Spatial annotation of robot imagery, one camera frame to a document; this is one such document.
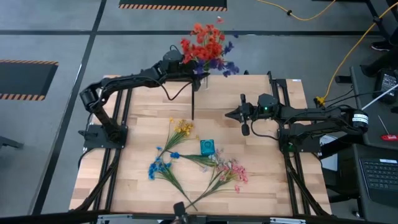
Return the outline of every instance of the flower bouquet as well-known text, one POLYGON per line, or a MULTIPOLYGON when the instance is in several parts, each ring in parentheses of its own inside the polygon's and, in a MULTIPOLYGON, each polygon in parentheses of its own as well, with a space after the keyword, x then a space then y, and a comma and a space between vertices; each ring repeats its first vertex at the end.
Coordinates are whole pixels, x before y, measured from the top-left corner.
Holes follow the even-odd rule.
MULTIPOLYGON (((227 163, 219 164, 217 167, 213 169, 213 173, 211 175, 210 182, 206 190, 186 208, 194 206, 195 203, 213 193, 227 190, 227 189, 220 190, 219 188, 225 184, 230 183, 233 180, 244 182, 246 184, 248 182, 248 177, 245 168, 239 165, 236 160, 231 160, 228 161, 227 163)), ((234 188, 237 193, 240 192, 239 185, 236 184, 234 188)))
MULTIPOLYGON (((174 119, 170 118, 169 123, 169 130, 170 124, 174 123, 174 119)), ((165 152, 170 152, 169 150, 174 146, 188 140, 190 131, 193 128, 193 124, 185 121, 184 119, 178 122, 178 125, 174 128, 174 132, 170 135, 168 134, 166 144, 164 148, 157 146, 156 149, 158 150, 158 156, 155 158, 155 161, 150 164, 148 169, 148 178, 150 180, 155 180, 155 178, 167 180, 170 182, 175 188, 177 188, 181 194, 191 203, 191 200, 188 198, 182 186, 175 178, 171 166, 172 166, 172 159, 174 158, 171 156, 171 160, 168 163, 163 161, 163 154, 165 152)))
MULTIPOLYGON (((217 23, 222 23, 223 20, 218 18, 217 23)), ((239 73, 239 68, 233 62, 226 61, 224 56, 233 48, 231 41, 223 47, 225 35, 222 31, 217 29, 213 24, 202 26, 196 23, 193 26, 191 35, 196 36, 197 44, 192 44, 190 40, 183 38, 181 40, 181 47, 183 49, 184 60, 183 63, 188 63, 191 60, 196 62, 196 73, 202 74, 208 72, 209 69, 218 69, 224 71, 223 75, 227 77, 231 74, 239 73)))

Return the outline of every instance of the keyboard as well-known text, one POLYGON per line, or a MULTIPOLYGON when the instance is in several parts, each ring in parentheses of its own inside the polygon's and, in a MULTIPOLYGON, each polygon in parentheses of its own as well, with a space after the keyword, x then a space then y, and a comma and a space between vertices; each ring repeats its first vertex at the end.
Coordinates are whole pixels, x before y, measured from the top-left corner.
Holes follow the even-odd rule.
POLYGON ((398 161, 393 159, 361 159, 362 173, 369 198, 375 202, 398 207, 398 161))

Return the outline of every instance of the yellow cable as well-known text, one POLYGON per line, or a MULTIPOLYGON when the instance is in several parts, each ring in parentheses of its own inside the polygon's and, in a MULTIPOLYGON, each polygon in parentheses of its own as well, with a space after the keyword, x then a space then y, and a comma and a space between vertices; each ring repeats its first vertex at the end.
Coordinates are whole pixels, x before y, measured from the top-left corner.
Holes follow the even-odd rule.
MULTIPOLYGON (((271 6, 278 7, 279 9, 281 9, 281 10, 283 10, 283 11, 285 11, 285 12, 288 12, 288 11, 289 11, 289 10, 285 9, 284 7, 282 7, 282 6, 278 5, 278 4, 272 3, 272 2, 267 2, 267 1, 262 1, 262 0, 257 0, 257 1, 263 2, 263 3, 266 3, 266 4, 270 4, 271 6)), ((315 16, 313 16, 313 17, 311 17, 311 18, 308 18, 308 19, 299 18, 299 17, 295 16, 293 13, 290 13, 290 15, 293 16, 294 18, 300 20, 300 21, 310 21, 310 20, 315 19, 316 17, 322 15, 326 10, 328 10, 329 7, 330 7, 333 3, 335 3, 335 2, 336 2, 336 0, 333 0, 324 10, 322 10, 322 12, 319 12, 319 13, 316 14, 315 16)))
MULTIPOLYGON (((380 16, 379 19, 383 18, 383 16, 385 16, 387 14, 387 12, 389 12, 393 7, 395 7, 396 5, 398 5, 398 2, 393 4, 390 8, 388 8, 387 10, 385 10, 380 16)), ((343 61, 339 64, 339 66, 337 67, 335 73, 333 74, 333 76, 330 79, 329 85, 328 85, 328 90, 326 91, 325 96, 323 97, 319 97, 317 96, 316 99, 318 101, 318 103, 322 106, 325 105, 325 100, 326 97, 328 97, 329 92, 330 92, 330 87, 331 84, 333 83, 333 80, 335 79, 336 74, 338 73, 338 71, 340 70, 341 66, 346 62, 348 56, 352 53, 352 51, 354 51, 354 49, 362 42, 362 40, 365 38, 365 36, 370 32, 371 29, 373 29, 373 27, 376 25, 376 23, 374 22, 369 29, 362 35, 362 37, 360 38, 360 40, 354 45, 354 47, 348 52, 348 54, 344 57, 343 61)))

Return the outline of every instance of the white label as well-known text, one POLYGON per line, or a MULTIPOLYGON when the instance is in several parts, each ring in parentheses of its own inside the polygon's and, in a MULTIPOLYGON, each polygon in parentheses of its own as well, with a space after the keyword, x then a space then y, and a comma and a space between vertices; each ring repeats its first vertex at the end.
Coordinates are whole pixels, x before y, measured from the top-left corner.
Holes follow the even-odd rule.
POLYGON ((387 138, 388 138, 388 139, 397 139, 397 136, 393 136, 393 135, 390 135, 390 134, 389 134, 389 135, 387 135, 387 138))
POLYGON ((369 120, 368 116, 363 115, 363 114, 354 114, 354 118, 363 118, 363 119, 369 120))
POLYGON ((397 161, 391 159, 380 159, 380 162, 397 163, 397 161))
POLYGON ((369 124, 368 121, 366 119, 363 119, 363 118, 353 118, 353 121, 359 121, 359 122, 364 122, 366 124, 369 124))

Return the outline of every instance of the gray floor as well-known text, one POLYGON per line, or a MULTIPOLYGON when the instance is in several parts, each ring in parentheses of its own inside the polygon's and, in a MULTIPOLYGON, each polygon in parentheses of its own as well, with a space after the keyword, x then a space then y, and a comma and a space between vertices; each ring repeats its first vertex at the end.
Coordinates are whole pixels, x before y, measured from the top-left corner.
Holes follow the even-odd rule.
MULTIPOLYGON (((0 2, 0 34, 6 30, 91 30, 100 0, 3 0, 0 2)), ((300 17, 310 17, 327 2, 280 0, 300 17)), ((379 13, 384 1, 375 2, 379 13)), ((227 30, 366 30, 372 17, 364 4, 336 3, 319 19, 300 22, 277 8, 257 1, 228 0, 228 12, 133 11, 118 9, 118 0, 108 0, 99 30, 189 30, 195 22, 225 19, 227 30)), ((391 30, 394 22, 386 19, 391 30)), ((323 95, 330 77, 348 50, 359 39, 351 37, 241 36, 227 37, 235 49, 228 55, 240 69, 251 74, 271 70, 276 78, 302 79, 308 106, 312 98, 323 95)), ((103 75, 129 75, 152 66, 161 59, 179 35, 97 35, 81 87, 98 81, 103 75)), ((356 49, 340 75, 349 74, 349 66, 370 62, 381 54, 369 48, 368 37, 356 49)), ((0 58, 20 60, 57 60, 60 66, 50 91, 42 102, 0 100, 0 135, 25 143, 23 150, 4 147, 0 152, 0 217, 25 215, 49 157, 62 113, 78 72, 88 35, 0 35, 0 58)), ((349 85, 333 84, 330 98, 349 90, 349 85)), ((72 118, 55 169, 44 213, 68 210, 77 174, 77 160, 88 113, 80 99, 72 118)), ((339 217, 350 217, 352 204, 332 206, 339 217)))

